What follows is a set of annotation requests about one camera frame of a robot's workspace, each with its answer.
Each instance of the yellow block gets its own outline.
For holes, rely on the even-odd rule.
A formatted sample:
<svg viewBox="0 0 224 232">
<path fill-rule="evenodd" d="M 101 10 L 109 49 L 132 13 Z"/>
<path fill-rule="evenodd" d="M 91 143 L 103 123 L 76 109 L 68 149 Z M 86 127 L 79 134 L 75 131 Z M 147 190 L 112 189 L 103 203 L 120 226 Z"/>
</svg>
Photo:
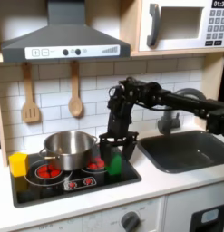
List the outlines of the yellow block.
<svg viewBox="0 0 224 232">
<path fill-rule="evenodd" d="M 9 162 L 10 171 L 15 178 L 22 177 L 27 174 L 29 168 L 27 154 L 17 152 L 9 157 Z"/>
</svg>

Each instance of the microwave door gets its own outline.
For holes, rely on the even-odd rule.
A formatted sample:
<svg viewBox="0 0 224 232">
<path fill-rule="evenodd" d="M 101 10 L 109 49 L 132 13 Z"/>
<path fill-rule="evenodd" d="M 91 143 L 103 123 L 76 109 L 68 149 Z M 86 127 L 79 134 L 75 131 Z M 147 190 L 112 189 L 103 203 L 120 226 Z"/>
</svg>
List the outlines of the microwave door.
<svg viewBox="0 0 224 232">
<path fill-rule="evenodd" d="M 211 0 L 142 3 L 140 51 L 205 47 Z"/>
</svg>

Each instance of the microwave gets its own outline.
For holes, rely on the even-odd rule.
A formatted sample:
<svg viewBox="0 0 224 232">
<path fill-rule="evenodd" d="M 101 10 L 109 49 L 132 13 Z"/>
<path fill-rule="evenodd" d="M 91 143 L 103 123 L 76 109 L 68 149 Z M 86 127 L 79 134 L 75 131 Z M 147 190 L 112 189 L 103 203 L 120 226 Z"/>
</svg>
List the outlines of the microwave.
<svg viewBox="0 0 224 232">
<path fill-rule="evenodd" d="M 143 0 L 139 51 L 224 47 L 224 0 Z"/>
</svg>

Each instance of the wooden spatula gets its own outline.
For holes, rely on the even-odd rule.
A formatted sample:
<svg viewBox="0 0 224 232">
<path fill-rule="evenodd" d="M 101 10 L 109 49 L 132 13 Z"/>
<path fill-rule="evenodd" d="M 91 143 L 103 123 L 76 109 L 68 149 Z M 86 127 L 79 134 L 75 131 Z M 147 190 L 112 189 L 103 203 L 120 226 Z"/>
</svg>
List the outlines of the wooden spatula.
<svg viewBox="0 0 224 232">
<path fill-rule="evenodd" d="M 72 99 L 69 102 L 69 111 L 74 117 L 79 117 L 83 112 L 83 104 L 79 98 L 79 63 L 71 62 L 72 66 Z"/>
<path fill-rule="evenodd" d="M 40 112 L 37 105 L 34 103 L 33 89 L 32 89 L 32 79 L 31 79 L 31 69 L 32 66 L 29 63 L 24 63 L 22 65 L 24 73 L 24 89 L 26 103 L 22 109 L 22 117 L 25 122 L 34 122 L 40 120 Z"/>
</svg>

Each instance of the sink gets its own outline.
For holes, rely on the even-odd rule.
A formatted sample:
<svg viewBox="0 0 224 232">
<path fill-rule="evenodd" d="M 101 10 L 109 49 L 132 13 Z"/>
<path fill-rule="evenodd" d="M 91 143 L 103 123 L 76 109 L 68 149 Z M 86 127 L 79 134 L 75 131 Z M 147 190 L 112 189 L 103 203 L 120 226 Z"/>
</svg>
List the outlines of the sink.
<svg viewBox="0 0 224 232">
<path fill-rule="evenodd" d="M 138 148 L 158 169 L 168 173 L 224 164 L 224 143 L 201 130 L 141 139 Z"/>
</svg>

